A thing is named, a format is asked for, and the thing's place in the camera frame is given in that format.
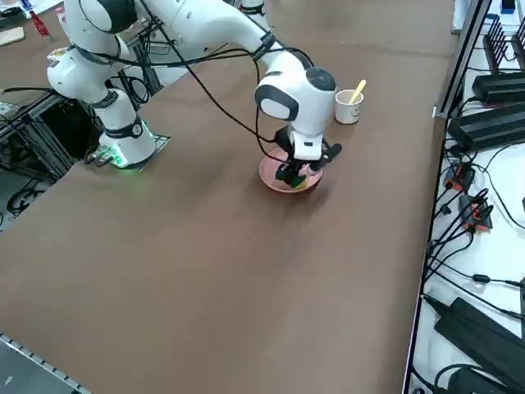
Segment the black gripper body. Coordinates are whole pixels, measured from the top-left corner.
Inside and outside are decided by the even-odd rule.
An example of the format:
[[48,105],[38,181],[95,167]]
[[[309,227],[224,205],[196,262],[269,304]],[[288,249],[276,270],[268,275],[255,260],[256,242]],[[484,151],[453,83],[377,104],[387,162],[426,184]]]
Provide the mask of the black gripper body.
[[275,143],[287,153],[287,160],[294,161],[294,146],[290,141],[289,127],[283,126],[275,133]]

